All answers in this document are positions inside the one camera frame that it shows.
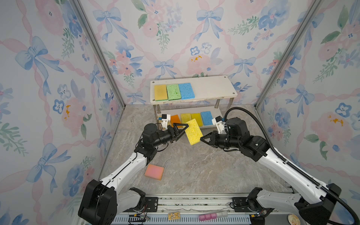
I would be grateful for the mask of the green sponge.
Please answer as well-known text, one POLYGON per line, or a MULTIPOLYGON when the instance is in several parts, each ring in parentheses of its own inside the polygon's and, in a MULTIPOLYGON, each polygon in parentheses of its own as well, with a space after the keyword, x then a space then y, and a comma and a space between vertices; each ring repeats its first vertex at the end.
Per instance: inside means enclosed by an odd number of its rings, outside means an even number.
POLYGON ((168 100, 179 100, 182 98, 178 84, 168 84, 166 86, 168 100))

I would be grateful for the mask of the left corner metal post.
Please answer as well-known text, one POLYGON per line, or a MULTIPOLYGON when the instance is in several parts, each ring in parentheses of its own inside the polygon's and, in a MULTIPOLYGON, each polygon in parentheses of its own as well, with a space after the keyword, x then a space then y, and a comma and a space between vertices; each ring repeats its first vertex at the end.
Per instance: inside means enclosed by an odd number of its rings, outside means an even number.
POLYGON ((109 80, 110 86, 112 87, 115 96, 117 98, 117 100, 119 101, 120 105, 121 105, 121 109, 124 110, 125 109, 125 103, 121 97, 121 93, 119 88, 117 87, 117 84, 115 82, 115 79, 110 71, 110 68, 108 66, 108 64, 106 63, 106 59, 104 57, 104 54, 102 53, 101 47, 98 43, 98 40, 96 38, 96 35, 94 33, 94 30, 91 26, 91 24, 89 23, 89 20, 86 16, 86 13, 82 7, 82 4, 80 1, 78 0, 70 0, 69 1, 71 6, 73 7, 75 14, 77 15, 77 17, 79 18, 80 24, 81 26, 84 28, 84 32, 85 34, 88 36, 89 42, 91 44, 91 47, 95 53, 95 56, 97 57, 102 69, 105 72, 105 75, 107 77, 107 79, 109 80))

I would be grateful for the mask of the orange sponge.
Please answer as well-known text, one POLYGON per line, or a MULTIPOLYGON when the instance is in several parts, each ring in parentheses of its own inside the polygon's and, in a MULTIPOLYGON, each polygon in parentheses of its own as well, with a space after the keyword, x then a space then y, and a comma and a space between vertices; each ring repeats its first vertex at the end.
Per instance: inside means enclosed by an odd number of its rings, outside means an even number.
POLYGON ((181 124, 182 123, 182 121, 179 118, 179 115, 171 116, 171 126, 173 127, 175 123, 176 124, 181 124))

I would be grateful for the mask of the yellow green-backed sponge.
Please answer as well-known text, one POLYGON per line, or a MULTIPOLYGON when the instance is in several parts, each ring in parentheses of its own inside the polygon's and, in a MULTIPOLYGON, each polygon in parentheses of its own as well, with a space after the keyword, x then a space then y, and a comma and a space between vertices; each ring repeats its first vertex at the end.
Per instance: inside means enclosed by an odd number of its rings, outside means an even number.
POLYGON ((168 100, 167 86, 165 84, 154 86, 154 97, 155 101, 166 101, 168 100))

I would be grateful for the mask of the blue sponge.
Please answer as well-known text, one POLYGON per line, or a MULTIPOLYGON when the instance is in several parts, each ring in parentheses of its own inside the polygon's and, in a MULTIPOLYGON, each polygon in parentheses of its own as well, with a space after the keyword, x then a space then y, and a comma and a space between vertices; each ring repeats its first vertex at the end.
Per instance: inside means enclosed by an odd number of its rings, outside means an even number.
POLYGON ((181 83, 179 84, 179 90, 181 93, 181 100, 194 99, 195 94, 192 89, 191 83, 181 83))
POLYGON ((202 123, 204 126, 213 126, 213 123, 212 123, 213 116, 212 116, 211 111, 201 112, 200 115, 201 115, 202 123))

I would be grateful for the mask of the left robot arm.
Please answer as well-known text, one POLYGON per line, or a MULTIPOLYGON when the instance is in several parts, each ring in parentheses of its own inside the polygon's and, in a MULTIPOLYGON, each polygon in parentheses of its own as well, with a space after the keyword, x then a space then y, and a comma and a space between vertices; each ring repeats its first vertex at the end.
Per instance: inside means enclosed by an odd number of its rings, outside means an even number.
POLYGON ((160 130, 156 124, 147 124, 128 160, 100 181, 92 180, 87 184, 78 216, 92 225, 109 225, 118 213, 144 210, 143 191, 135 187, 123 194, 120 191, 153 160, 160 145, 178 141, 188 127, 188 124, 175 124, 160 130))

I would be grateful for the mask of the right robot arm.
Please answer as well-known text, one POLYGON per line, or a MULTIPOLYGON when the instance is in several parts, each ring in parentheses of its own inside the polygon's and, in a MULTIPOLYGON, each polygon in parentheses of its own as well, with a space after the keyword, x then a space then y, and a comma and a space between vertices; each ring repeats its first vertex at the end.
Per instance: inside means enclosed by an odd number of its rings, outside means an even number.
POLYGON ((311 225, 327 225, 335 208, 335 197, 321 190, 323 182, 313 178, 284 156, 273 151, 268 141, 253 136, 245 121, 231 118, 220 122, 222 131, 213 131, 200 140, 225 152, 240 151, 244 156, 269 168, 295 188, 296 194, 284 194, 255 187, 246 200, 234 202, 234 207, 259 212, 270 209, 291 212, 311 225))

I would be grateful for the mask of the white two-tier shelf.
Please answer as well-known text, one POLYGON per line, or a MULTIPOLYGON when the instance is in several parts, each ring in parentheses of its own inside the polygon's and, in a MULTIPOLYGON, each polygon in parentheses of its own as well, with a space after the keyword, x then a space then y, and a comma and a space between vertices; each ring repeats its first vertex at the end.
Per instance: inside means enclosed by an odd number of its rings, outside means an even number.
POLYGON ((178 115, 181 117, 185 113, 201 113, 210 112, 212 118, 222 116, 219 108, 220 100, 229 99, 228 107, 233 103, 233 100, 238 96, 235 88, 233 87, 230 79, 227 76, 210 76, 210 77, 194 77, 194 78, 182 78, 171 80, 154 80, 151 81, 150 87, 150 100, 154 106, 154 112, 157 123, 161 123, 161 117, 166 114, 168 121, 171 122, 171 116, 178 115), (155 87, 159 85, 170 84, 191 84, 193 93, 195 95, 192 99, 177 99, 177 100, 162 100, 157 101, 155 99, 155 87), (183 104, 186 103, 186 108, 177 109, 161 109, 162 105, 166 104, 183 104))

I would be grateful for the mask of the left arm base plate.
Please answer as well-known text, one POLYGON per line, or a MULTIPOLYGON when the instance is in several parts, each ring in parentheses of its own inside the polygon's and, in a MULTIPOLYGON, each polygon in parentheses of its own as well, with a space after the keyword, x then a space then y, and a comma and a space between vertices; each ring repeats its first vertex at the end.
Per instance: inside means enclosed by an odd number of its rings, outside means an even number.
POLYGON ((158 197, 145 197, 140 200, 139 204, 135 208, 130 208, 125 212, 140 213, 140 212, 157 212, 158 210, 158 197))

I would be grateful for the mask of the yellow cellulose sponge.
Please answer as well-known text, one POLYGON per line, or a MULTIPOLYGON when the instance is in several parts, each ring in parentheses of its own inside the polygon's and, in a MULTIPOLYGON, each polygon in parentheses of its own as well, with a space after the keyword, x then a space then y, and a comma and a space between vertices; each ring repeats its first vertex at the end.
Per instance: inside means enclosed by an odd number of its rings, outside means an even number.
POLYGON ((190 113, 182 113, 181 114, 181 121, 183 124, 189 122, 192 120, 192 115, 190 113))

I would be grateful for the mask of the small circuit board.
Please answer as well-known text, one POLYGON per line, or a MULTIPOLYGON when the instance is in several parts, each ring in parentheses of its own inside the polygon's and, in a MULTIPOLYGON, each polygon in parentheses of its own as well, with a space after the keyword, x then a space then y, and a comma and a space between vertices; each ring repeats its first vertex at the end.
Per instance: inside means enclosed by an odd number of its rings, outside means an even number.
POLYGON ((169 221, 178 220, 178 219, 181 219, 181 214, 179 212, 172 212, 168 214, 169 221))

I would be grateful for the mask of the right corner metal post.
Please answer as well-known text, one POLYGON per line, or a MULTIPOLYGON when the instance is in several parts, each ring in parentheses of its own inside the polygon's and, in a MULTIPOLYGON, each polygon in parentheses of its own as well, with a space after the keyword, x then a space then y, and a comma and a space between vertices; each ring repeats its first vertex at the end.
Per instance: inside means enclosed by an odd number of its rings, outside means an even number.
POLYGON ((254 108, 256 110, 260 109, 262 103, 265 102, 266 95, 268 94, 271 87, 277 80, 279 74, 285 67, 285 65, 286 65, 288 59, 291 57, 293 51, 295 51, 300 39, 305 35, 306 30, 311 25, 312 21, 314 20, 315 16, 317 15, 322 4, 323 4, 323 1, 321 1, 321 0, 311 1, 311 4, 303 17, 303 21, 300 22, 300 25, 298 26, 296 32, 293 35, 293 38, 289 41, 288 46, 284 50, 284 53, 279 60, 279 64, 273 70, 273 73, 270 76, 268 82, 266 83, 264 89, 262 90, 260 97, 257 99, 256 103, 254 104, 254 108))

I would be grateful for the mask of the round patterned disc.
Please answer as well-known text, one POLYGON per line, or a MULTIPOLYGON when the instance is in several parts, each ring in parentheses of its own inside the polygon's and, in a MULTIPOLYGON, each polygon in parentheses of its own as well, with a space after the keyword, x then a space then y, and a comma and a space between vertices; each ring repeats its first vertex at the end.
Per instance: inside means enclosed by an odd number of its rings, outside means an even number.
POLYGON ((287 218, 290 225, 301 225, 301 221, 296 215, 289 214, 287 218))

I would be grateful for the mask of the pink sponge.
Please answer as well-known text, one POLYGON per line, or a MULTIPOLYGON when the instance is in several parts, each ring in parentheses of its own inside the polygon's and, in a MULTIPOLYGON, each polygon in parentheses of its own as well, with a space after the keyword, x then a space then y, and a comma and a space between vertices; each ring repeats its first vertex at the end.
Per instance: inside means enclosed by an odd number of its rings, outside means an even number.
POLYGON ((160 181, 162 180, 164 170, 164 167, 149 164, 144 175, 145 177, 160 181))

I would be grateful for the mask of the bright yellow sponge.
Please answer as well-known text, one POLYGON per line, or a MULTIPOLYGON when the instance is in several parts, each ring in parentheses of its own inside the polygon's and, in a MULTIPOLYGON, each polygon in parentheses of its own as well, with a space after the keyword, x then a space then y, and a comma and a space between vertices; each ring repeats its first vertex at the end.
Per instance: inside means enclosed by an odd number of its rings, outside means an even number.
POLYGON ((191 118, 196 120, 199 127, 203 126, 203 121, 200 113, 192 113, 191 118))

